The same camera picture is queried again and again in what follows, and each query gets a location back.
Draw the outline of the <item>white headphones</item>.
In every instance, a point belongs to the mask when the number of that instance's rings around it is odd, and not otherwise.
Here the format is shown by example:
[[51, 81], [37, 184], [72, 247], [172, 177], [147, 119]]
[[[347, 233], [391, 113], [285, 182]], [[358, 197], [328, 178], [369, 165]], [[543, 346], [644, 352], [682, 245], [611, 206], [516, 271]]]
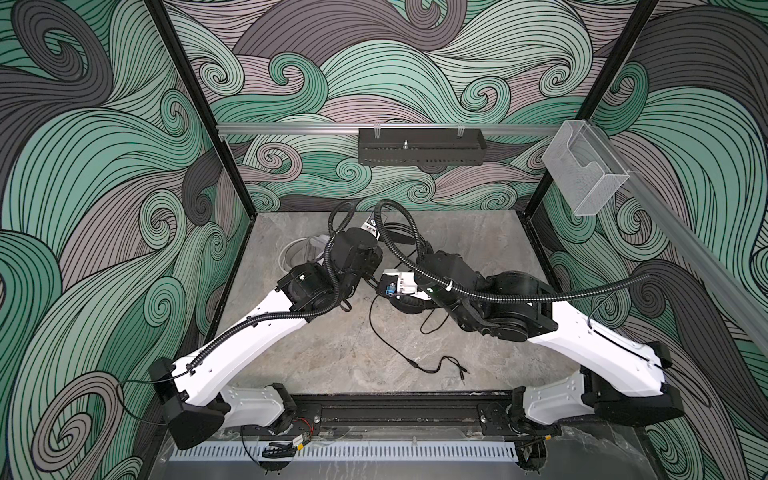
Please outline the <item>white headphones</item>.
[[319, 261], [330, 237], [327, 234], [301, 237], [289, 242], [280, 252], [278, 265], [284, 273], [306, 262]]

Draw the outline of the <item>black gaming headphones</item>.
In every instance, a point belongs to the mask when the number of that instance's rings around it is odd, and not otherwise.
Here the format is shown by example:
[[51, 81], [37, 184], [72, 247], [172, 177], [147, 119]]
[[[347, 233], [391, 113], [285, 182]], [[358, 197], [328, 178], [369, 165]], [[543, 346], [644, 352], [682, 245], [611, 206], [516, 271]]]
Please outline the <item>black gaming headphones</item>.
[[[381, 232], [382, 232], [382, 229], [385, 228], [393, 244], [411, 246], [412, 247], [411, 252], [406, 255], [408, 260], [411, 262], [416, 262], [419, 251], [422, 251], [423, 253], [434, 252], [434, 249], [431, 246], [431, 244], [420, 233], [415, 231], [411, 225], [407, 223], [397, 222], [397, 221], [388, 221], [386, 218], [383, 218], [382, 222], [379, 223], [374, 218], [373, 215], [370, 215], [362, 224], [362, 228], [364, 230], [369, 231], [371, 234], [373, 234], [380, 243], [384, 242], [383, 237], [381, 236]], [[402, 260], [399, 260], [394, 267], [385, 268], [385, 269], [411, 271], [414, 273], [413, 269], [408, 267], [406, 263]], [[398, 312], [406, 315], [417, 315], [426, 311], [431, 312], [437, 308], [437, 305], [435, 305], [431, 301], [425, 302], [417, 298], [406, 297], [406, 296], [387, 298], [379, 294], [377, 292], [377, 285], [382, 275], [382, 272], [385, 269], [383, 269], [379, 274], [375, 275], [371, 280], [367, 280], [367, 284], [373, 290], [374, 301], [381, 299], [385, 303], [388, 303], [390, 306], [392, 306]]]

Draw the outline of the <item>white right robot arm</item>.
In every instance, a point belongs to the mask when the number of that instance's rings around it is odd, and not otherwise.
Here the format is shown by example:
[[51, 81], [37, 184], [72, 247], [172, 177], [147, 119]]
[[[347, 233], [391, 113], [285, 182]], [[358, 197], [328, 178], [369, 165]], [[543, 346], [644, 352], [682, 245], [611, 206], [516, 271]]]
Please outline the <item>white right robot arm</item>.
[[517, 271], [489, 277], [457, 254], [424, 257], [416, 272], [400, 275], [400, 296], [432, 301], [465, 331], [511, 342], [530, 342], [578, 363], [568, 377], [522, 391], [522, 415], [536, 424], [595, 415], [605, 421], [644, 427], [684, 414], [679, 390], [665, 377], [672, 364], [659, 342], [642, 344], [610, 330], [552, 289]]

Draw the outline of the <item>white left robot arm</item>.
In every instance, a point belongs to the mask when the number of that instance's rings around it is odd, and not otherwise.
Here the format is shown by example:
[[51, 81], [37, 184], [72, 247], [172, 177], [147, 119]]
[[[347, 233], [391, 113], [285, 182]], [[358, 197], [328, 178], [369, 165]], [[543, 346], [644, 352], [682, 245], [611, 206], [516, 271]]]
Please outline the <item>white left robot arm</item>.
[[244, 318], [199, 349], [148, 369], [163, 419], [180, 450], [222, 428], [257, 425], [274, 433], [290, 427], [296, 407], [286, 388], [238, 389], [231, 380], [284, 337], [339, 307], [383, 257], [371, 227], [335, 234], [318, 261], [289, 270]]

